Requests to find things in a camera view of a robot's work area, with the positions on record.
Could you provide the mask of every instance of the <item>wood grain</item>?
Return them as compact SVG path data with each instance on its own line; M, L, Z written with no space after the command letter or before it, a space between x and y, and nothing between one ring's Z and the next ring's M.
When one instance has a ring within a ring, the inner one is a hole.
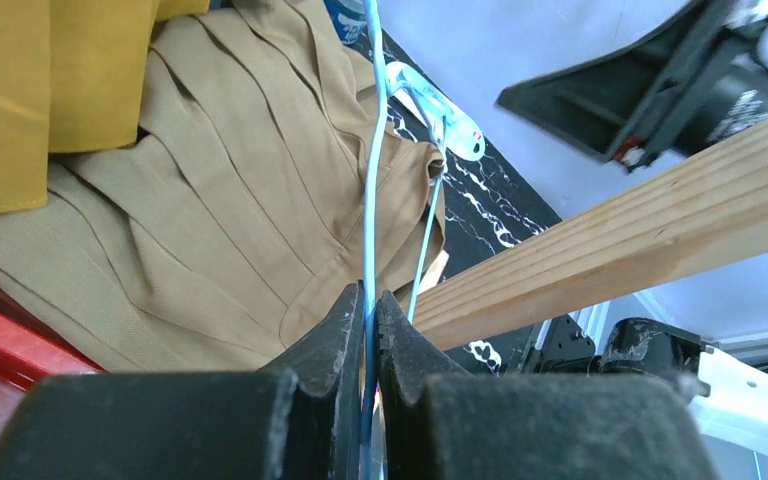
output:
M453 348L765 252L768 120L430 289L415 325Z

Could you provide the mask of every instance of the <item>yellow cloth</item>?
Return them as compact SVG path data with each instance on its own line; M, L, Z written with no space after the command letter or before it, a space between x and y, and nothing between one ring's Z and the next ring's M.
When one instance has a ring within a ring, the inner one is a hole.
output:
M136 139L156 21L209 0L0 0L0 212L46 200L48 152Z

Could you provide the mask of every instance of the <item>black and white marble pattern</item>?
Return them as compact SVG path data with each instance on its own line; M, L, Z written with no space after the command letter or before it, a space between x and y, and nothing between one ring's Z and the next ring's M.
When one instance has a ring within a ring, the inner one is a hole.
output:
M353 48L372 57L369 38L364 33ZM384 57L387 62L401 61L422 72L413 60L384 33ZM391 98L388 116L396 132L414 141L428 141L423 124ZM511 248L560 222L560 217L505 160L487 139L484 158L467 162L449 153L448 171L444 174L446 198L446 245L449 262L442 281ZM500 375L514 349L521 344L531 327L477 339L462 349L449 352L450 357L473 373Z

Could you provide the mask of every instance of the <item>pleated fabric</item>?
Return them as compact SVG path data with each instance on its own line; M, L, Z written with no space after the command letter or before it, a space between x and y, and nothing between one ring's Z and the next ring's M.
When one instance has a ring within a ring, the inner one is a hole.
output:
M49 204L0 215L0 288L111 371L263 365L361 276L374 93L321 0L171 20L148 55L146 135L57 157ZM385 136L382 290L412 280L440 166Z

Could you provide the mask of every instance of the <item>black mount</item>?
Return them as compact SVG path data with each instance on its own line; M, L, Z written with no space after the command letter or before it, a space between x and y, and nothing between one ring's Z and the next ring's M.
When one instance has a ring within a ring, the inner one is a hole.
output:
M506 88L497 103L600 162L629 171L696 153L768 118L768 18L724 26L735 0L693 0L627 48Z
M348 286L256 372L44 380L0 439L0 479L359 478L362 293ZM376 323L391 480L716 478L685 401L662 380L473 376L389 292Z

